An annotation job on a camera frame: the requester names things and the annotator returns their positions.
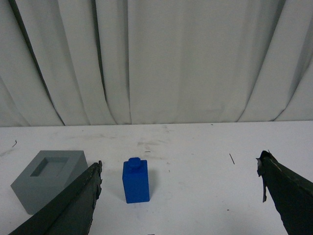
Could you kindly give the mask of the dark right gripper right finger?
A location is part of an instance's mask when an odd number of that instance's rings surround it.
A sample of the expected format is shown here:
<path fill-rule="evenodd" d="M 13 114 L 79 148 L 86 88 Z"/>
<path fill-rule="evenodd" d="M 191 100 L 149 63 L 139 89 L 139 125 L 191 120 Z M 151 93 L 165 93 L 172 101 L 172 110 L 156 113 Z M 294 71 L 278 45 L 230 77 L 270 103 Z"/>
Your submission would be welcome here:
<path fill-rule="evenodd" d="M 257 173 L 263 181 L 263 202 L 269 191 L 289 235 L 313 233 L 313 183 L 284 165 L 267 151 L 257 158 Z"/>

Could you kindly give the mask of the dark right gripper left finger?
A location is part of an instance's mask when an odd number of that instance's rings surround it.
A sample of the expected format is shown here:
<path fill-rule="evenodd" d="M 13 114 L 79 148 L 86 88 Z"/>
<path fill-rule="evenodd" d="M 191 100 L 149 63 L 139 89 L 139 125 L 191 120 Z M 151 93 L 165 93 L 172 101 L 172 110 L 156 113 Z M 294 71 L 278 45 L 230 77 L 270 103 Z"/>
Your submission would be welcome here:
<path fill-rule="evenodd" d="M 87 235 L 101 194 L 102 162 L 93 163 L 12 235 Z"/>

